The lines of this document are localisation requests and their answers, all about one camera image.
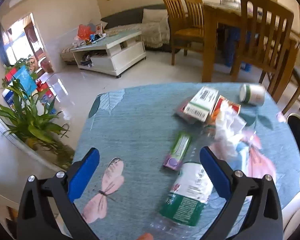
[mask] chair back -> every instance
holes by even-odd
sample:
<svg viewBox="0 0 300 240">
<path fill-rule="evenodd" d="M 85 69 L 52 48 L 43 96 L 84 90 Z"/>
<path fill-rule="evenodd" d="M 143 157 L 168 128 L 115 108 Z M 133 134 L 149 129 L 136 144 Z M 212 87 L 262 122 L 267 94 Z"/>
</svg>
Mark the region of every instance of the chair back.
<svg viewBox="0 0 300 240">
<path fill-rule="evenodd" d="M 203 29 L 203 1 L 185 0 L 188 10 L 188 23 L 190 27 Z"/>
<path fill-rule="evenodd" d="M 171 34 L 186 28 L 186 14 L 181 0 L 163 0 L 167 11 Z"/>
<path fill-rule="evenodd" d="M 248 13 L 248 2 L 253 6 L 252 15 Z M 289 45 L 293 12 L 271 0 L 241 0 L 241 15 L 239 53 L 255 66 L 275 73 L 276 80 L 276 70 L 281 67 Z"/>
</svg>

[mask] table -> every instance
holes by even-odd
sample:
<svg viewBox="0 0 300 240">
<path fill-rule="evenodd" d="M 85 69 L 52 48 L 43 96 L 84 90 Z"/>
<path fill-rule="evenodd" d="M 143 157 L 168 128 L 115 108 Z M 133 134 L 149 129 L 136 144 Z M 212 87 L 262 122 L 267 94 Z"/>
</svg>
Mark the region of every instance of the table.
<svg viewBox="0 0 300 240">
<path fill-rule="evenodd" d="M 229 26 L 240 28 L 241 10 L 229 5 L 220 5 L 218 3 L 204 2 L 204 50 L 203 50 L 203 70 L 202 82 L 211 82 L 213 65 L 216 51 L 217 23 L 223 23 Z M 276 91 L 272 95 L 275 102 L 278 102 L 289 83 L 292 74 L 294 62 L 289 61 L 286 65 L 285 73 L 278 77 Z"/>
<path fill-rule="evenodd" d="M 81 46 L 70 50 L 81 69 L 102 72 L 120 77 L 120 74 L 146 57 L 141 31 L 124 31 L 106 37 L 94 44 Z M 89 51 L 103 51 L 103 55 L 91 56 L 93 64 L 82 65 L 84 54 Z"/>
<path fill-rule="evenodd" d="M 189 125 L 173 115 L 173 109 L 194 95 L 203 85 L 219 90 L 219 94 L 238 102 L 239 83 L 171 83 L 127 88 L 101 95 L 91 108 L 83 128 L 74 161 L 81 160 L 91 147 L 100 152 L 100 164 L 82 197 L 75 200 L 81 212 L 86 203 L 101 189 L 101 178 L 109 164 L 120 157 L 124 161 L 125 182 L 108 199 L 104 219 L 90 224 L 100 239 L 134 240 L 146 231 L 156 212 L 164 203 L 177 172 L 162 168 L 179 131 L 196 137 L 200 122 Z M 256 107 L 242 105 L 242 113 L 253 114 Z M 274 130 L 257 123 L 261 152 L 277 169 L 277 189 L 281 207 L 286 206 L 300 191 L 300 156 L 293 135 L 286 123 L 279 123 L 279 112 L 270 95 L 266 95 L 259 114 L 266 116 Z M 224 201 L 214 191 L 203 210 L 195 237 L 200 238 L 220 212 Z"/>
</svg>

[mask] blue gripper pad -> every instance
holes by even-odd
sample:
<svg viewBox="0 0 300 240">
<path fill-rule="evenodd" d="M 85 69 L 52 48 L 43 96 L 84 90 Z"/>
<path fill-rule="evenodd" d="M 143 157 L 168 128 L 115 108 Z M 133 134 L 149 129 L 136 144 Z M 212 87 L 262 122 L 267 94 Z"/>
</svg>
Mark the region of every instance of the blue gripper pad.
<svg viewBox="0 0 300 240">
<path fill-rule="evenodd" d="M 210 153 L 206 148 L 209 149 L 208 147 L 203 147 L 200 151 L 201 165 L 208 174 L 218 195 L 226 200 L 229 200 L 231 197 L 230 181 L 217 163 L 217 158 L 212 157 L 211 154 L 213 153 Z"/>
<path fill-rule="evenodd" d="M 68 197 L 71 203 L 81 197 L 94 171 L 98 167 L 99 161 L 99 151 L 95 148 L 91 148 L 83 158 L 81 167 L 69 182 Z"/>
</svg>

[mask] pink butterfly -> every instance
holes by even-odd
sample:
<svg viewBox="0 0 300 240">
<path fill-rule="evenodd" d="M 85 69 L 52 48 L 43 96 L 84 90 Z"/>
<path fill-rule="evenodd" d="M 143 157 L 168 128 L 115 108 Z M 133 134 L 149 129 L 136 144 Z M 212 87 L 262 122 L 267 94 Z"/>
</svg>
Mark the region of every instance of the pink butterfly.
<svg viewBox="0 0 300 240">
<path fill-rule="evenodd" d="M 118 190 L 124 182 L 122 171 L 123 161 L 118 157 L 114 158 L 103 175 L 99 194 L 95 195 L 83 209 L 82 217 L 88 224 L 107 215 L 107 196 Z"/>
</svg>

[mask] green plant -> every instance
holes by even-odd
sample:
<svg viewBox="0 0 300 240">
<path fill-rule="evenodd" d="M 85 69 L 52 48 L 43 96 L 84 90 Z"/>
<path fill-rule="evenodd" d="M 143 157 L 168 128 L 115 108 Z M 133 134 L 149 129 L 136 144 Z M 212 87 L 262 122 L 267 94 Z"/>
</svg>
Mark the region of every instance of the green plant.
<svg viewBox="0 0 300 240">
<path fill-rule="evenodd" d="M 0 116 L 6 117 L 11 124 L 7 124 L 8 133 L 15 134 L 23 142 L 34 148 L 41 145 L 45 150 L 49 150 L 57 155 L 58 166 L 67 169 L 72 162 L 74 151 L 65 146 L 60 140 L 55 139 L 55 135 L 67 136 L 69 125 L 59 126 L 51 122 L 58 118 L 57 114 L 52 114 L 55 98 L 48 107 L 44 106 L 44 113 L 38 115 L 37 103 L 47 90 L 38 92 L 34 95 L 27 95 L 19 79 L 13 80 L 12 85 L 7 89 L 13 91 L 14 108 L 5 107 L 0 104 Z"/>
<path fill-rule="evenodd" d="M 8 72 L 13 68 L 15 68 L 18 71 L 23 66 L 26 66 L 27 70 L 30 72 L 30 67 L 34 64 L 34 62 L 35 62 L 34 58 L 31 58 L 31 55 L 29 55 L 27 58 L 19 59 L 14 65 L 10 65 L 8 67 L 6 65 L 3 65 L 3 67 L 5 68 L 5 75 L 8 74 Z M 30 72 L 30 76 L 33 80 L 36 80 L 38 78 L 38 75 L 35 73 L 34 70 Z M 8 86 L 7 81 L 5 78 L 3 78 L 2 87 L 7 88 L 7 86 Z"/>
</svg>

